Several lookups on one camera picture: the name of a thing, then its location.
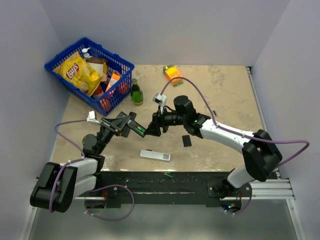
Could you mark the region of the black battery cover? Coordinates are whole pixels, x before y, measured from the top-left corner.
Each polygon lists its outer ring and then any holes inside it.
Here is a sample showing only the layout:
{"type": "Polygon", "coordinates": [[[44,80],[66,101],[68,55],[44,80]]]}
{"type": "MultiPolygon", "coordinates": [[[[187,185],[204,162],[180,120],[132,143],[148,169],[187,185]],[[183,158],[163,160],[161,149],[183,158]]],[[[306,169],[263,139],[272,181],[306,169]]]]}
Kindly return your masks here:
{"type": "Polygon", "coordinates": [[[184,147],[191,147],[192,146],[191,138],[189,135],[183,135],[182,142],[183,142],[184,147]]]}

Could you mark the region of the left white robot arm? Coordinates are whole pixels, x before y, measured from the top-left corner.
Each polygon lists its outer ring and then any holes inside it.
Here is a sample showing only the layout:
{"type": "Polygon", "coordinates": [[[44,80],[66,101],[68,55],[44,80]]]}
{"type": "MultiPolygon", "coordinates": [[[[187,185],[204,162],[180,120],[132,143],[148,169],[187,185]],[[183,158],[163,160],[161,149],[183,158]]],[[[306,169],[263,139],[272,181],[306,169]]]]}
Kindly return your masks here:
{"type": "Polygon", "coordinates": [[[86,192],[99,196],[104,190],[104,184],[96,177],[105,161],[101,153],[113,136],[122,134],[130,120],[131,116],[124,114],[98,121],[94,112],[90,112],[86,121],[98,124],[99,131],[83,137],[82,147],[77,147],[81,158],[64,164],[48,162],[44,165],[30,195],[30,205],[51,213],[64,213],[74,198],[86,192]]]}

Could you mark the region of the green battery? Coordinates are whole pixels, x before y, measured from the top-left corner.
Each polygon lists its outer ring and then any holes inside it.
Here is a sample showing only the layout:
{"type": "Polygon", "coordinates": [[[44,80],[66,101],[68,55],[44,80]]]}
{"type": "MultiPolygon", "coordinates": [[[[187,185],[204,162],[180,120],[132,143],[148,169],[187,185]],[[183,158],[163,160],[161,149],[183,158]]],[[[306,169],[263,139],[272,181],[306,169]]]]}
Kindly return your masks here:
{"type": "Polygon", "coordinates": [[[145,132],[144,129],[142,129],[141,127],[138,127],[137,129],[140,131],[141,134],[144,134],[144,132],[145,132]]]}
{"type": "Polygon", "coordinates": [[[143,132],[141,131],[141,129],[139,127],[136,127],[136,130],[140,133],[143,134],[143,132]]]}
{"type": "Polygon", "coordinates": [[[173,179],[174,177],[172,175],[170,175],[169,173],[164,173],[164,175],[170,179],[173,179]]]}

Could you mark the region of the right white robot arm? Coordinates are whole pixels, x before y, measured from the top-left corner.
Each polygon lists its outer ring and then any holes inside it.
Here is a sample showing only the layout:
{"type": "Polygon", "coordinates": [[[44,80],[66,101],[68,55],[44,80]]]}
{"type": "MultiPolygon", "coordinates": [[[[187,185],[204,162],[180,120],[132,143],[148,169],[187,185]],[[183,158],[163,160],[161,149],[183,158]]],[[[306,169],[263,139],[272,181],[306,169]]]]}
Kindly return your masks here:
{"type": "Polygon", "coordinates": [[[235,196],[243,185],[254,180],[266,181],[282,160],[280,151],[266,131],[243,131],[214,122],[211,117],[196,112],[192,101],[185,95],[177,96],[173,101],[175,109],[168,112],[166,100],[167,97],[159,93],[153,97],[158,110],[153,113],[145,134],[159,137],[170,126],[183,126],[191,136],[218,142],[241,153],[244,166],[232,170],[221,185],[227,196],[235,196]]]}

